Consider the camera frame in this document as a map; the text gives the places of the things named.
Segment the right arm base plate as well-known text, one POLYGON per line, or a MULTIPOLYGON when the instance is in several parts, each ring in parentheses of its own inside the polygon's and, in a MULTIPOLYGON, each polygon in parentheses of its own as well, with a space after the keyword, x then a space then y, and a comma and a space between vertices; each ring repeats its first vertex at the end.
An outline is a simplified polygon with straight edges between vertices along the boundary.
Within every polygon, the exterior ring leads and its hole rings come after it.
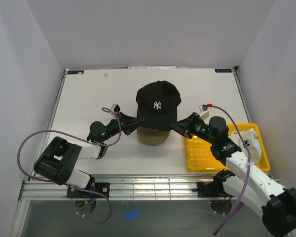
POLYGON ((222 184, 216 184, 212 182, 197 182, 196 188, 192 189, 193 192, 197 193, 199 198, 229 198, 232 195, 227 194, 222 184))

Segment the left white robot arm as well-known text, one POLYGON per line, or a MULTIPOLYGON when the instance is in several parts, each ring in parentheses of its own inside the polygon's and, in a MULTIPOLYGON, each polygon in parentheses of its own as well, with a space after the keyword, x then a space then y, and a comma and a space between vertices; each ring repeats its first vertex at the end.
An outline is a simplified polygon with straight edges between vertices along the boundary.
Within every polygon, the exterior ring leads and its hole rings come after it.
MULTIPOLYGON (((108 149, 105 141, 121 132, 130 135, 144 122, 143 118, 130 117, 122 112, 114 114, 117 118, 111 119, 107 125, 95 121, 89 127, 87 143, 100 144, 95 153, 90 153, 95 156, 95 159, 101 159, 105 155, 108 149)), ((56 136, 36 161, 34 171, 58 185, 76 186, 83 197, 90 197, 95 191, 94 178, 75 168, 79 155, 86 154, 82 151, 83 148, 81 145, 70 143, 56 136)))

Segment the black NY baseball cap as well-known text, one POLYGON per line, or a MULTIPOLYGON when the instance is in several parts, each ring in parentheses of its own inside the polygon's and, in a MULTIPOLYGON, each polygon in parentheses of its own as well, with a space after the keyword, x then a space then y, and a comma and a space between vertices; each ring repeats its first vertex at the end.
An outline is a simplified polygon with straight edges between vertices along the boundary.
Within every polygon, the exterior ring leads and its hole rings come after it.
POLYGON ((168 131, 177 122, 177 110, 181 103, 177 88, 168 81, 156 81, 140 88, 136 95, 137 117, 141 126, 151 130, 168 131))

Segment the beige baseball cap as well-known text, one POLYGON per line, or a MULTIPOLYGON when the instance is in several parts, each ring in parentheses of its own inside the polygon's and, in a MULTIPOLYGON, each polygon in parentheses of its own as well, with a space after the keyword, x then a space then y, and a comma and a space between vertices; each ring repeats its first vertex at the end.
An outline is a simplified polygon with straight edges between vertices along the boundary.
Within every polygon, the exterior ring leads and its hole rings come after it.
POLYGON ((141 126, 138 127, 136 131, 140 142, 148 146, 161 145, 167 140, 168 136, 170 135, 170 130, 151 130, 141 126))

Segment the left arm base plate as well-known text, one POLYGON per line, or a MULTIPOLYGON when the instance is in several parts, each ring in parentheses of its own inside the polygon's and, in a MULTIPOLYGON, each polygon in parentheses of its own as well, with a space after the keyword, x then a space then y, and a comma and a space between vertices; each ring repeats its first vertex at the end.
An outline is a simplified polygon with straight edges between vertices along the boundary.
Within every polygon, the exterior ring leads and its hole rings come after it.
MULTIPOLYGON (((86 189, 89 191, 100 193, 102 195, 105 195, 106 197, 109 197, 110 195, 110 183, 107 183, 107 182, 99 182, 99 183, 93 182, 91 185, 88 185, 86 189)), ((69 187, 67 189, 66 197, 67 198, 93 198, 93 197, 102 198, 96 194, 82 192, 73 187, 69 187)))

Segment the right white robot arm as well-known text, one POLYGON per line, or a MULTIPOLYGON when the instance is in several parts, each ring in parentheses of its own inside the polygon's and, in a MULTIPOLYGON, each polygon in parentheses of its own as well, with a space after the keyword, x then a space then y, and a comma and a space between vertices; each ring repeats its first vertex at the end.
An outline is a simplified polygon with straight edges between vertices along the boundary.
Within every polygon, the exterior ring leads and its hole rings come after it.
POLYGON ((236 197, 262 219, 275 237, 283 237, 296 229, 296 189, 285 188, 250 162, 229 138, 224 118, 214 116, 206 124, 199 114, 192 113, 170 127, 185 138, 197 136, 210 143, 214 158, 228 168, 214 176, 215 194, 236 197))

